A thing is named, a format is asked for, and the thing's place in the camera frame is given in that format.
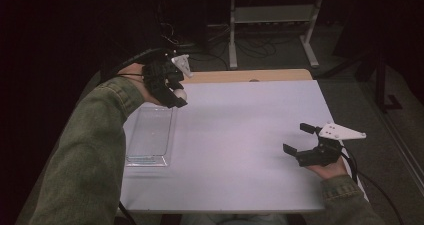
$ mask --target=white table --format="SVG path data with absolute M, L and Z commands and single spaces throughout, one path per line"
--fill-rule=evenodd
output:
M 320 179 L 283 152 L 317 145 L 302 122 L 332 121 L 316 81 L 185 84 L 169 167 L 127 167 L 121 201 L 132 211 L 305 212 L 323 209 Z M 125 124 L 131 136 L 135 116 Z

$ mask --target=person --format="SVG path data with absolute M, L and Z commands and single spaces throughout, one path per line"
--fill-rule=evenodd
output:
M 121 69 L 76 106 L 45 170 L 29 224 L 114 224 L 125 166 L 123 125 L 142 103 L 160 105 L 144 87 L 142 66 L 133 63 Z M 341 159 L 308 169 L 324 179 L 329 224 L 383 224 Z M 244 224 L 284 222 L 282 216 L 256 216 L 257 221 L 254 216 L 248 217 L 252 223 L 244 219 Z

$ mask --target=clear plastic box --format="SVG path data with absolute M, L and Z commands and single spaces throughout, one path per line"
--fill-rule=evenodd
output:
M 141 107 L 127 147 L 126 166 L 170 165 L 176 108 Z

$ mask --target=floor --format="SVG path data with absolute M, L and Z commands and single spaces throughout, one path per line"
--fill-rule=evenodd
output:
M 2 75 L 12 74 L 13 79 L 11 76 L 2 79 L 2 82 L 9 83 L 2 87 L 11 88 L 6 92 L 12 101 L 8 109 L 13 112 L 3 114 L 10 125 L 2 137 L 6 139 L 4 144 L 13 145 L 5 153 L 8 157 L 5 161 L 11 160 L 9 162 L 13 161 L 16 165 L 13 169 L 4 166 L 8 168 L 6 176 L 10 177 L 10 193 L 14 194 L 13 198 L 8 196 L 4 201 L 13 210 L 10 214 L 14 219 L 81 92 L 99 70 L 97 50 L 104 45 L 98 37 L 91 36 L 98 28 L 97 20 L 93 17 L 100 16 L 104 11 L 102 6 L 112 5 L 99 6 L 91 0 L 13 0 L 10 4 L 13 6 L 8 10 L 9 19 L 4 20 L 6 28 L 9 28 L 7 31 L 10 31 L 6 34 L 9 43 L 2 47 L 6 57 L 10 58 L 4 64 L 10 66 Z M 85 9 L 87 5 L 91 6 L 90 9 Z M 306 25 L 237 27 L 238 69 L 305 68 L 315 77 L 346 60 L 332 55 L 343 26 L 319 25 L 314 31 L 311 45 L 320 67 L 312 69 L 298 39 Z M 227 27 L 221 24 L 209 29 L 211 42 L 208 49 L 190 46 L 190 42 L 184 40 L 178 51 L 190 54 L 193 71 L 228 70 L 227 38 L 225 35 L 218 36 L 226 34 Z M 112 42 L 119 47 L 121 42 L 133 41 Z M 122 46 L 122 50 L 127 50 L 125 45 Z M 395 211 L 373 182 L 391 199 L 403 224 L 423 224 L 423 105 L 408 90 L 402 76 L 388 67 L 386 94 L 393 94 L 403 109 L 381 112 L 374 103 L 375 76 L 367 82 L 356 81 L 354 75 L 358 66 L 360 63 L 354 63 L 332 77 L 318 79 L 318 83 L 334 121 L 368 134 L 364 141 L 345 144 L 356 157 L 359 169 L 372 179 L 369 181 L 360 176 L 375 211 L 388 225 L 399 224 Z M 11 159 L 17 157 L 16 154 L 20 155 L 19 163 Z M 320 214 L 304 216 L 308 224 L 325 224 Z M 139 224 L 156 225 L 160 224 L 161 215 L 143 214 L 135 218 Z

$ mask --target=dark background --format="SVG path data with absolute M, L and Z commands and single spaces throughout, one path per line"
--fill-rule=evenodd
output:
M 160 22 L 174 24 L 176 32 L 202 44 L 205 25 L 228 22 L 229 14 L 229 0 L 0 3 L 0 87 L 6 95 L 0 134 L 5 171 L 0 224 L 14 223 L 94 73 L 148 47 L 169 45 L 160 39 Z M 423 9 L 421 0 L 324 0 L 318 22 L 345 25 L 338 55 L 352 57 L 380 46 L 387 64 L 405 77 L 423 103 Z

